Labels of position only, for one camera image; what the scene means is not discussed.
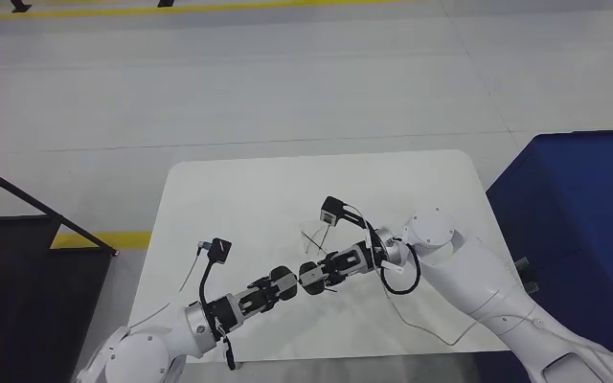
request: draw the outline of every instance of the table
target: table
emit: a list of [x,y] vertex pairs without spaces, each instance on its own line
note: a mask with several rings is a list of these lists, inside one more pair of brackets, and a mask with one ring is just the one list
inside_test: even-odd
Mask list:
[[[472,162],[458,150],[187,162],[170,171],[129,322],[172,302],[149,321],[166,325],[179,307],[197,300],[204,260],[183,292],[176,291],[199,240],[233,242],[228,260],[215,265],[207,281],[209,300],[242,291],[278,265],[298,272],[308,260],[301,249],[301,224],[318,219],[328,195],[358,207],[374,226],[395,231],[416,208],[440,207],[512,267]],[[334,233],[338,250],[362,238],[348,223],[340,223]],[[414,276],[409,266],[391,283],[407,286]],[[299,288],[291,301],[251,318],[231,335],[237,361],[505,349],[481,326],[453,348],[408,327],[386,301],[375,273],[353,276],[337,287],[338,293],[319,296]],[[449,341],[471,323],[427,282],[393,299],[406,320]],[[221,349],[190,362],[223,361]]]

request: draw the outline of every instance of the white cable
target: white cable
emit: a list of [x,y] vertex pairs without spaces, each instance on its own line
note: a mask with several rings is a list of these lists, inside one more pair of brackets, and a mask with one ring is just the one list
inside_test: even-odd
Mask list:
[[[195,264],[198,262],[198,255],[195,256],[195,258],[193,259],[193,263],[192,263],[192,267],[190,267],[190,272],[188,272],[188,276],[185,277],[185,280],[183,281],[183,283],[181,284],[181,288],[179,288],[178,293],[180,293],[181,291],[183,291],[183,287],[185,287],[185,285],[188,282],[188,279],[190,278],[190,276],[192,275],[192,271],[193,268],[195,267]],[[159,314],[160,312],[164,311],[168,306],[170,306],[170,302],[168,302],[167,304],[165,304],[164,306],[162,306],[161,308],[159,308],[157,311],[155,311],[154,313],[152,313],[151,315],[149,315],[148,317],[146,317],[145,319],[143,319],[142,321],[139,321],[137,323],[135,323],[134,325],[130,326],[129,328],[135,328],[136,326],[142,325],[144,322],[148,321],[149,319],[153,318],[154,316],[156,316],[157,314]]]

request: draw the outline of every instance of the cable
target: cable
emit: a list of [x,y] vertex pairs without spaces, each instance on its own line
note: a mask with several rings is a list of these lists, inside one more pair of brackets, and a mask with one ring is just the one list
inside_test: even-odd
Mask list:
[[[183,283],[181,284],[181,288],[179,288],[179,291],[177,293],[180,293],[181,291],[183,291],[183,287],[185,287],[185,285],[187,284],[188,280],[190,279],[190,276],[192,275],[192,271],[195,268],[195,264],[198,262],[198,256],[200,256],[200,251],[201,250],[202,250],[201,248],[198,248],[198,250],[196,251],[195,257],[194,257],[193,262],[192,262],[192,267],[190,267],[190,271],[188,272],[187,277],[185,277],[185,280],[183,280]],[[136,326],[142,325],[144,322],[148,321],[149,319],[153,318],[154,316],[156,316],[160,312],[164,311],[168,306],[170,306],[170,302],[168,302],[167,304],[165,304],[164,306],[159,308],[157,311],[155,311],[154,313],[152,313],[151,315],[149,315],[148,317],[146,317],[142,321],[139,321],[139,322],[135,323],[134,325],[130,326],[129,328],[135,328]]]
[[371,229],[373,228],[373,226],[371,226],[369,221],[367,221],[366,218],[364,218],[364,215],[355,206],[349,205],[349,204],[347,204],[347,206],[354,209],[355,212],[360,216],[360,218],[362,218],[362,221],[364,222],[364,226],[366,227],[366,229],[364,230],[364,233],[365,233],[367,245],[370,244],[373,268],[375,269],[378,276],[381,278],[381,283],[383,283],[383,286],[385,287],[385,289],[394,295],[407,295],[407,294],[412,293],[420,284],[420,279],[421,279],[420,259],[418,258],[418,254],[416,253],[413,246],[411,246],[409,243],[406,243],[406,246],[409,248],[409,250],[411,251],[411,254],[413,255],[413,260],[415,261],[415,269],[416,269],[415,281],[413,282],[413,285],[411,285],[411,287],[407,288],[406,290],[395,290],[394,288],[392,288],[392,286],[390,286],[389,283],[387,283],[387,280],[385,279],[385,269],[381,267],[381,273],[379,273],[379,271],[376,269],[375,251],[373,250],[373,247],[374,247],[373,239],[371,237]]
[[415,252],[415,249],[413,248],[413,246],[411,246],[408,243],[406,243],[406,246],[411,251],[411,254],[413,255],[413,260],[415,261],[416,275],[415,275],[415,281],[413,282],[413,285],[411,287],[407,288],[406,290],[395,290],[395,289],[393,289],[392,286],[390,286],[389,283],[387,283],[387,280],[385,280],[385,269],[383,267],[381,267],[381,276],[380,276],[381,277],[381,282],[383,283],[385,288],[389,292],[394,294],[394,295],[407,295],[407,294],[411,294],[413,292],[413,290],[415,290],[418,287],[418,285],[420,284],[421,266],[420,266],[420,260],[418,259],[418,254]]
[[211,267],[215,262],[212,259],[209,259],[209,263],[207,263],[207,268],[204,270],[204,274],[202,275],[202,279],[200,280],[200,287],[198,288],[198,295],[200,296],[200,303],[202,304],[202,308],[206,307],[207,301],[204,299],[204,282],[209,278],[209,273],[211,272]]

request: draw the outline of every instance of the black panel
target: black panel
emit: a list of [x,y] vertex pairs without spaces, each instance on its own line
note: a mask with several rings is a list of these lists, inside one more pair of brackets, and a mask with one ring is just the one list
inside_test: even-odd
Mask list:
[[98,248],[49,251],[11,328],[0,381],[70,381],[110,260]]
[[0,217],[0,360],[57,229],[59,222],[47,215]]

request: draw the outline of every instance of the metal bar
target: metal bar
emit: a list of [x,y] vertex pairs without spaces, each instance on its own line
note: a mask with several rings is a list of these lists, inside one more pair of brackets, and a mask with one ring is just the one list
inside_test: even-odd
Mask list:
[[85,231],[79,225],[77,225],[76,223],[71,221],[70,219],[66,218],[62,214],[60,214],[60,213],[56,212],[55,210],[51,209],[49,206],[45,205],[44,203],[40,202],[36,198],[32,197],[31,195],[29,195],[26,192],[22,191],[21,189],[17,188],[15,185],[13,185],[12,183],[10,183],[9,181],[7,181],[6,179],[4,179],[2,177],[0,177],[0,188],[2,188],[5,191],[11,193],[12,195],[16,196],[17,198],[20,198],[21,200],[29,203],[30,205],[32,205],[35,208],[39,209],[40,211],[42,211],[46,215],[49,215],[49,216],[52,216],[55,219],[58,219],[61,222],[62,225],[64,225],[67,228],[71,229],[75,233],[80,234],[83,237],[89,239],[90,241],[92,241],[93,243],[97,244],[98,246],[100,246],[104,250],[110,252],[113,256],[116,256],[118,254],[117,250],[113,249],[108,244],[106,244],[103,241],[99,240],[98,238],[94,237],[91,233]]

